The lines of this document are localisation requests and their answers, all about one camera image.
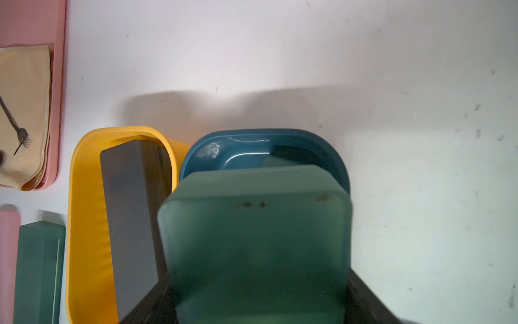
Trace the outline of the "green pencil case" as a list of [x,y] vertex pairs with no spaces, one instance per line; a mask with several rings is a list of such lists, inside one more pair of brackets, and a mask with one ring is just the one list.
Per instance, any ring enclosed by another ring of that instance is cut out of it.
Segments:
[[180,323],[342,323],[352,200],[317,166],[203,171],[157,221]]
[[47,221],[19,230],[14,323],[58,323],[66,227]]
[[321,166],[322,159],[315,153],[300,147],[275,146],[267,154],[261,167]]

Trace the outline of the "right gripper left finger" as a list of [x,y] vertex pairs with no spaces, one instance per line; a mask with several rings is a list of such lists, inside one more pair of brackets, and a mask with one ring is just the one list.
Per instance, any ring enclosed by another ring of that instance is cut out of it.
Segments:
[[157,283],[150,292],[125,316],[120,324],[177,323],[173,290],[167,280]]

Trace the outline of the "black pencil case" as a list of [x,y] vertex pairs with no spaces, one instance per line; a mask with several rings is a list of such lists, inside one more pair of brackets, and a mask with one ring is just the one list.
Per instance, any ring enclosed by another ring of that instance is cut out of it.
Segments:
[[108,148],[100,158],[117,315],[124,319],[167,279],[157,213],[171,193],[171,161],[149,140]]

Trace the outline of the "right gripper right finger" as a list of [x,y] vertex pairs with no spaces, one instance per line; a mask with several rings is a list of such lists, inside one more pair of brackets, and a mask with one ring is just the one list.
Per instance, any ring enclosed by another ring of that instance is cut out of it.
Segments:
[[344,323],[401,324],[401,320],[381,302],[359,275],[350,269]]

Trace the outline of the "pink pencil case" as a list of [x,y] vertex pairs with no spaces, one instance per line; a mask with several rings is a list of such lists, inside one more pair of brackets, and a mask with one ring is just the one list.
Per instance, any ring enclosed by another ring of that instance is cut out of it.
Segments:
[[13,323],[20,215],[1,211],[1,323]]

